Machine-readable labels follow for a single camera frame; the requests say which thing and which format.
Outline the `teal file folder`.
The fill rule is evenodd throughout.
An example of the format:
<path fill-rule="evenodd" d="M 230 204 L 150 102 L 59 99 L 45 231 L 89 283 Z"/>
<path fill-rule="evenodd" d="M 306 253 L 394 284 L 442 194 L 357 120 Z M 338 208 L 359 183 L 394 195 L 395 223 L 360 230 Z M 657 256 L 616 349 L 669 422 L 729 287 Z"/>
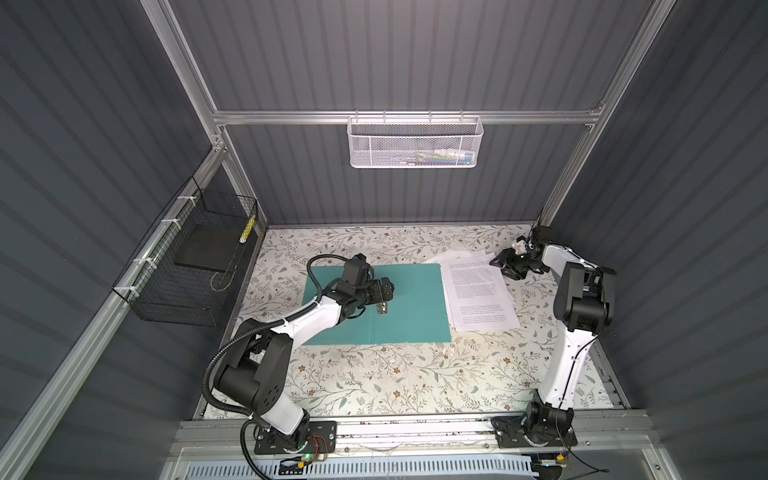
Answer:
<path fill-rule="evenodd" d="M 440 267 L 437 264 L 376 265 L 375 277 L 394 285 L 388 310 L 369 306 L 307 341 L 310 346 L 448 343 L 452 340 Z"/>

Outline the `printed white paper sheet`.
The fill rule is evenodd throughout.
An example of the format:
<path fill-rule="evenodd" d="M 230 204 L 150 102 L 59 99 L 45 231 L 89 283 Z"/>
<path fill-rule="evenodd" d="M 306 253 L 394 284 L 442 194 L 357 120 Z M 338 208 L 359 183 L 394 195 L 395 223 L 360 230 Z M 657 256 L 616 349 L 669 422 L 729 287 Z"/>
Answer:
<path fill-rule="evenodd" d="M 452 325 L 463 332 L 509 331 L 521 327 L 501 270 L 489 256 L 440 263 Z"/>

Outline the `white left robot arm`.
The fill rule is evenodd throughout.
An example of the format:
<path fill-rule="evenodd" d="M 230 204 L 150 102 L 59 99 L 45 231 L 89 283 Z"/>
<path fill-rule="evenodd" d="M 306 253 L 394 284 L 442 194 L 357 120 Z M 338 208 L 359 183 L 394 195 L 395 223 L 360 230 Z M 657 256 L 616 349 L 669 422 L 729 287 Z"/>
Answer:
<path fill-rule="evenodd" d="M 213 356 L 202 377 L 206 402 L 270 427 L 293 445 L 305 441 L 310 416 L 285 392 L 294 350 L 318 334 L 385 306 L 395 286 L 377 278 L 363 254 L 319 254 L 306 263 L 315 296 L 298 310 L 270 322 L 248 319 Z"/>

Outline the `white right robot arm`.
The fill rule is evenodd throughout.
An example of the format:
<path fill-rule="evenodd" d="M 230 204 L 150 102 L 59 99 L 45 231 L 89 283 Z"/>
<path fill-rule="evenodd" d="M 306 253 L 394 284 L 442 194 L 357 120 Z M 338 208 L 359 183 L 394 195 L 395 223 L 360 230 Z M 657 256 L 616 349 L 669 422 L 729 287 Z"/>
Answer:
<path fill-rule="evenodd" d="M 522 431 L 535 446 L 563 441 L 572 426 L 577 381 L 587 354 L 615 315 L 617 272 L 584 259 L 567 246 L 524 237 L 490 264 L 513 280 L 523 280 L 530 272 L 550 273 L 556 280 L 555 350 L 544 380 L 527 406 Z"/>

